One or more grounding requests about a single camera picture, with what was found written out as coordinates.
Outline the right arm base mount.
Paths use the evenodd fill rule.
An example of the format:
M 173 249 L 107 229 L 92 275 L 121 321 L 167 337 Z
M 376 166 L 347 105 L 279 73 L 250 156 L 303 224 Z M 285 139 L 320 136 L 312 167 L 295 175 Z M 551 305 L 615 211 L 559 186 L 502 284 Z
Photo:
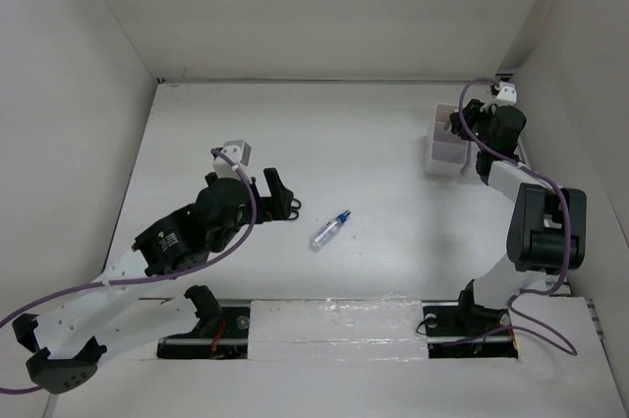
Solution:
M 428 301 L 416 334 L 427 339 L 429 359 L 517 359 L 506 310 L 465 310 L 457 301 Z

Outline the clear glue bottle blue cap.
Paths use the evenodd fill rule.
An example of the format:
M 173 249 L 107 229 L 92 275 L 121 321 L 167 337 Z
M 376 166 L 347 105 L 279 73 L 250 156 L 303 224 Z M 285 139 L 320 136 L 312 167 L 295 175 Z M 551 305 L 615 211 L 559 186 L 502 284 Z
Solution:
M 328 244 L 345 225 L 351 217 L 350 210 L 344 210 L 336 216 L 330 218 L 312 237 L 309 248 L 313 252 L 319 252 L 326 244 Z

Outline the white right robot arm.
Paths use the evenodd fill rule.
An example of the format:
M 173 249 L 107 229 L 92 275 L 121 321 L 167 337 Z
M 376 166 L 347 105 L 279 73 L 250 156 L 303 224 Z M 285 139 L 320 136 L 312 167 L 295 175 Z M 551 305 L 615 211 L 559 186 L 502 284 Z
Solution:
M 587 196 L 554 188 L 516 154 L 527 119 L 511 105 L 470 100 L 449 116 L 449 131 L 479 143 L 475 169 L 481 181 L 513 203 L 506 254 L 460 292 L 454 321 L 467 333 L 496 323 L 515 295 L 532 292 L 545 274 L 563 275 L 585 258 Z

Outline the black handled scissors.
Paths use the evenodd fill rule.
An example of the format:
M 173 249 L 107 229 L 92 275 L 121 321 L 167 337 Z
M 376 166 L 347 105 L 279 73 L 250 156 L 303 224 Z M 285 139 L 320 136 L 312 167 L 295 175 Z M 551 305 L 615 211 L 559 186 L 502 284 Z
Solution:
M 303 204 L 300 200 L 298 199 L 293 199 L 291 202 L 291 211 L 290 211 L 290 215 L 288 217 L 289 220 L 296 220 L 299 218 L 300 216 L 300 210 L 302 208 Z

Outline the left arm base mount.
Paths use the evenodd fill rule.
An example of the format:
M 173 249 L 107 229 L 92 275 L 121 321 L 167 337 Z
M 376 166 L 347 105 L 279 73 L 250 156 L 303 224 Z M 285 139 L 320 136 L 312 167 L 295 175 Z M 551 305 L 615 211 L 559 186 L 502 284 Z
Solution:
M 160 338 L 156 357 L 164 360 L 244 360 L 248 358 L 251 302 L 219 301 L 207 286 L 190 287 L 185 297 L 195 306 L 196 323 L 184 332 Z

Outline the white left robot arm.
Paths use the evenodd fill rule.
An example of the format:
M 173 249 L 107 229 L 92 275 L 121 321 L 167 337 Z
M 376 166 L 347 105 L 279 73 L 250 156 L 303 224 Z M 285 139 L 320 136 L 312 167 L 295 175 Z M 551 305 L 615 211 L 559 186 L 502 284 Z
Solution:
M 9 316 L 16 341 L 30 352 L 33 390 L 68 392 L 125 352 L 161 337 L 208 338 L 210 353 L 226 351 L 223 336 L 237 327 L 206 285 L 162 298 L 167 282 L 192 275 L 232 254 L 254 225 L 293 221 L 302 203 L 274 168 L 263 171 L 270 194 L 259 194 L 243 169 L 211 172 L 196 200 L 158 219 L 123 257 L 93 282 L 62 291 L 66 302 L 42 315 L 28 304 Z

